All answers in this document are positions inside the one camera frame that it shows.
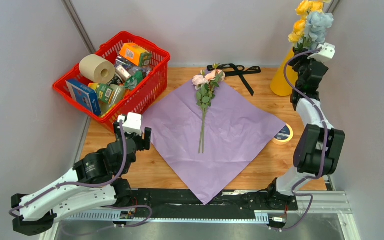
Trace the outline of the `purple wrapping paper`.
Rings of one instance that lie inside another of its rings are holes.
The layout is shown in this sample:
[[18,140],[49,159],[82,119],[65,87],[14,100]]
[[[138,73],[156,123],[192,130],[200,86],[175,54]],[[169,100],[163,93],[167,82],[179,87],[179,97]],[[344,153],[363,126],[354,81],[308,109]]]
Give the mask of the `purple wrapping paper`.
[[202,116],[188,81],[149,107],[142,126],[151,128],[157,152],[203,203],[208,204],[285,127],[223,82]]

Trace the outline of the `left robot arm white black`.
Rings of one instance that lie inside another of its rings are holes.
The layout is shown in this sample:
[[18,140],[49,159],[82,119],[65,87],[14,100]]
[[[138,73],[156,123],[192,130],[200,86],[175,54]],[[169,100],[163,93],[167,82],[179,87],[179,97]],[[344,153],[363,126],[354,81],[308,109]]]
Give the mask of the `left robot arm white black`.
[[11,197],[13,231],[35,236],[74,214],[94,208],[138,208],[129,182],[122,178],[136,162],[138,151],[151,147],[152,129],[119,120],[115,141],[87,154],[63,176],[32,194]]

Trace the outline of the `pink artificial flower stem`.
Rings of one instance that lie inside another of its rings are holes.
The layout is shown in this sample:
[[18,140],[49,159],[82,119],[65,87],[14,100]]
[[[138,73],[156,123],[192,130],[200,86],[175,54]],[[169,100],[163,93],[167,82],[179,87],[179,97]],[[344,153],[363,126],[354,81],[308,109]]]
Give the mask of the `pink artificial flower stem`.
[[198,152],[203,154],[205,151],[205,125],[208,108],[210,107],[210,85],[209,80],[206,79],[202,74],[195,75],[192,78],[192,84],[195,87],[196,93],[196,105],[201,109],[201,130],[199,138]]

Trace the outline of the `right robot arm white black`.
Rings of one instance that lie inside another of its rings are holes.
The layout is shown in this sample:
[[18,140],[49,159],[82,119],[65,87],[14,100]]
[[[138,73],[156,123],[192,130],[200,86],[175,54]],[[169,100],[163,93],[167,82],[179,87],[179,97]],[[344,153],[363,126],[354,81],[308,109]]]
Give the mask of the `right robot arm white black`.
[[295,84],[290,85],[290,102],[305,129],[293,154],[293,166],[267,187],[264,200],[269,209],[287,207],[308,182],[331,175],[337,169],[345,133],[334,128],[322,111],[318,88],[328,71],[322,56],[321,50],[296,52],[286,63],[297,73]]

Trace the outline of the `yellow artificial flower stem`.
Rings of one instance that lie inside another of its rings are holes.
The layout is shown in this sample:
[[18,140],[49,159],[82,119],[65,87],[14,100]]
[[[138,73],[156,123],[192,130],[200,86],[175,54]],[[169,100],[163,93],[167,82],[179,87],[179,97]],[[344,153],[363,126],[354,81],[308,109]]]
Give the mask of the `yellow artificial flower stem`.
[[304,31],[307,22],[307,16],[312,12],[323,12],[325,2],[323,0],[303,0],[295,9],[300,20],[293,25],[292,32],[288,35],[288,41],[293,44],[294,48],[298,47],[300,40],[304,38]]

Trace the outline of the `black ribbon gold lettering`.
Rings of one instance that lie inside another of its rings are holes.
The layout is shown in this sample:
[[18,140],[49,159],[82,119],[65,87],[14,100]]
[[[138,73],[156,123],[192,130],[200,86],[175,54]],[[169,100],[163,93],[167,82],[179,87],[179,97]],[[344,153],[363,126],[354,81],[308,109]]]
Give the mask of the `black ribbon gold lettering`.
[[249,68],[245,68],[243,65],[235,65],[233,63],[207,65],[206,69],[208,71],[213,71],[215,69],[222,70],[224,71],[226,77],[239,77],[252,97],[254,96],[255,92],[248,81],[245,79],[245,75],[260,74],[262,72],[262,69],[259,66],[251,66]]

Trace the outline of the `blue artificial flower stem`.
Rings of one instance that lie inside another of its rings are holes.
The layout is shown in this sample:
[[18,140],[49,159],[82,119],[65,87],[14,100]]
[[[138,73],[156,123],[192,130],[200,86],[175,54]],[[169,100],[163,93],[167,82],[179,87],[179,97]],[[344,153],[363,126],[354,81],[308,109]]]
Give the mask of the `blue artificial flower stem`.
[[299,50],[315,50],[319,45],[326,42],[327,29],[331,28],[334,22],[332,13],[319,11],[311,12],[306,17],[304,35],[298,41],[296,47]]

